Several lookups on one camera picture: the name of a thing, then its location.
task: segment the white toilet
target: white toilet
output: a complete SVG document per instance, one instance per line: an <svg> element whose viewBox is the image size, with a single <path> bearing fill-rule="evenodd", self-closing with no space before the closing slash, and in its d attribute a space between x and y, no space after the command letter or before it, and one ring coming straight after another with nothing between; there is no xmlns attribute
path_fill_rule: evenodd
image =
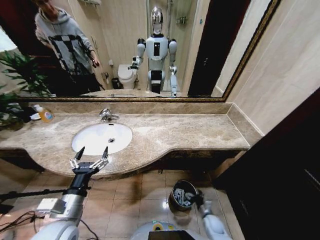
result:
<svg viewBox="0 0 320 240"><path fill-rule="evenodd" d="M118 77L123 89L134 89L135 81L137 79L137 70L128 69L130 65L120 64L118 69Z"/></svg>

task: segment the cable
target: cable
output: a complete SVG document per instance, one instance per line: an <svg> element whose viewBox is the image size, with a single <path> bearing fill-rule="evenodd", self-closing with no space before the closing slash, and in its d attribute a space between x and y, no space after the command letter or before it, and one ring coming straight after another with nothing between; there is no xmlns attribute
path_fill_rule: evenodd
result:
<svg viewBox="0 0 320 240"><path fill-rule="evenodd" d="M91 237L91 238L88 238L87 240L99 240L99 237L97 236L97 234L94 232L94 231L92 231L91 229L90 229L90 227L82 220L82 219L80 219L80 221L87 227L87 229L95 236L95 238L94 237Z"/></svg>
<svg viewBox="0 0 320 240"><path fill-rule="evenodd" d="M37 216L35 211L27 211L26 213L19 216L16 220L14 220L12 222L7 222L4 224L1 224L0 227L4 226L4 225L6 225L6 226L0 229L0 233L3 233L4 231L6 231L10 228L17 227L28 220L30 220L30 223L33 223L33 229L34 229L35 233L37 233L36 219L42 219L42 218L44 218L44 217Z"/></svg>

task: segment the yellow soap bottle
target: yellow soap bottle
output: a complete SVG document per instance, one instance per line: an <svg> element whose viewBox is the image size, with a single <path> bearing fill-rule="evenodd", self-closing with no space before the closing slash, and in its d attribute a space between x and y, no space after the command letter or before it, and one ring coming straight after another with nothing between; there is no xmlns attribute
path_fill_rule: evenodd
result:
<svg viewBox="0 0 320 240"><path fill-rule="evenodd" d="M42 121L44 121L45 123L49 123L54 119L55 116L49 110L45 109L44 107L38 104L34 105L34 107L36 111L39 113L39 116L42 119Z"/></svg>

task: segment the dark wooden door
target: dark wooden door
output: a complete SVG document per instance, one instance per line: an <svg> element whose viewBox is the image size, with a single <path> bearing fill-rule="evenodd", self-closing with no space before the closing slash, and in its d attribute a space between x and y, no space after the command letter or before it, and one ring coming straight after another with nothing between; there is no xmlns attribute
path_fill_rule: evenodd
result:
<svg viewBox="0 0 320 240"><path fill-rule="evenodd" d="M246 240L319 239L320 90L215 180Z"/></svg>
<svg viewBox="0 0 320 240"><path fill-rule="evenodd" d="M0 25L21 53L48 57L52 51L39 42L35 35L37 12L37 6L30 0L1 0Z"/></svg>
<svg viewBox="0 0 320 240"><path fill-rule="evenodd" d="M211 0L189 96L210 96L251 0Z"/></svg>

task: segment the faucet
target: faucet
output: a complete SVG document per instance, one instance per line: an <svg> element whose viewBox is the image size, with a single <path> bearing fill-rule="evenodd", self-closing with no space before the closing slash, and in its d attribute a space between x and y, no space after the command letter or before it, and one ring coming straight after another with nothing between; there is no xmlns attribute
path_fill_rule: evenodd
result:
<svg viewBox="0 0 320 240"><path fill-rule="evenodd" d="M101 118L101 122L111 121L111 120L118 120L120 118L119 116L113 115L108 108L103 109L99 113L99 116L102 117Z"/></svg>

